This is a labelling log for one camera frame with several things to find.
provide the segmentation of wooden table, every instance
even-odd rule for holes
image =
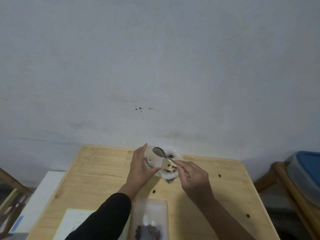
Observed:
[[[52,240],[67,208],[96,210],[126,182],[133,151],[84,145],[27,240]],[[183,157],[209,173],[215,197],[256,240],[279,239],[242,162]],[[218,239],[204,216],[187,198],[178,178],[168,184],[154,176],[138,196],[167,200],[170,240]]]
[[[275,162],[269,172],[254,182],[261,193],[275,183],[279,183],[293,209],[314,240],[320,239],[320,208],[308,201],[297,189],[287,174],[287,162]]]

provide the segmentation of clear plastic bag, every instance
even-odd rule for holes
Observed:
[[[166,200],[137,198],[132,206],[131,240],[169,240]]]
[[[165,180],[172,180],[179,177],[177,169],[174,168],[175,164],[167,158],[159,157],[154,154],[154,152],[152,151],[152,149],[154,148],[155,146],[148,145],[146,151],[144,152],[145,164],[147,168],[151,169],[153,167],[161,167],[161,170],[159,170],[155,175]],[[172,155],[173,160],[184,161],[183,157],[176,150],[165,147],[162,147],[162,149],[165,152],[166,156]]]

